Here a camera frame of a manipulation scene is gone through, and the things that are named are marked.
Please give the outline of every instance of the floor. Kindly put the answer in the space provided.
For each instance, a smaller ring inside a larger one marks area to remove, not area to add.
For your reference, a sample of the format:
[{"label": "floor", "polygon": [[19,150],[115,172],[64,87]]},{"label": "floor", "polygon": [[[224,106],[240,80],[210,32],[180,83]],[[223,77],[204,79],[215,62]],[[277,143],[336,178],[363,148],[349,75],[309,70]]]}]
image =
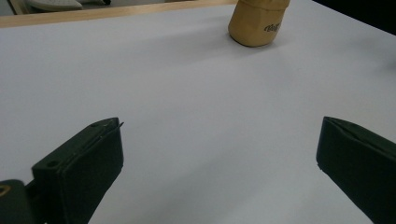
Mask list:
[{"label": "floor", "polygon": [[[13,6],[19,8],[17,14],[32,14],[32,13],[40,13],[45,12],[42,10],[38,10],[36,8],[30,7],[25,3],[25,0],[0,0],[0,16],[8,16],[14,15],[12,7],[8,3],[11,1]],[[104,7],[128,7],[128,6],[136,6],[136,5],[147,5],[147,4],[157,4],[164,2],[177,2],[177,1],[189,1],[189,0],[111,0],[111,4],[109,6],[101,4],[98,0],[78,0],[83,5],[83,9],[95,9],[95,8],[104,8]]]},{"label": "floor", "polygon": [[0,0],[0,16],[12,16],[14,12],[7,0]]}]

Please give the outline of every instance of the white table surface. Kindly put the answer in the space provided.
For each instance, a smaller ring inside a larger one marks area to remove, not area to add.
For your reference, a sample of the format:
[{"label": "white table surface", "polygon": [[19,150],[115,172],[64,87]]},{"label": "white table surface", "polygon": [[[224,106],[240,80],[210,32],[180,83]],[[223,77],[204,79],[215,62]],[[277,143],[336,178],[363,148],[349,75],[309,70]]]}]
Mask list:
[{"label": "white table surface", "polygon": [[395,142],[395,36],[301,0],[245,48],[233,8],[0,29],[0,179],[119,117],[92,224],[371,223],[315,157],[324,116]]}]

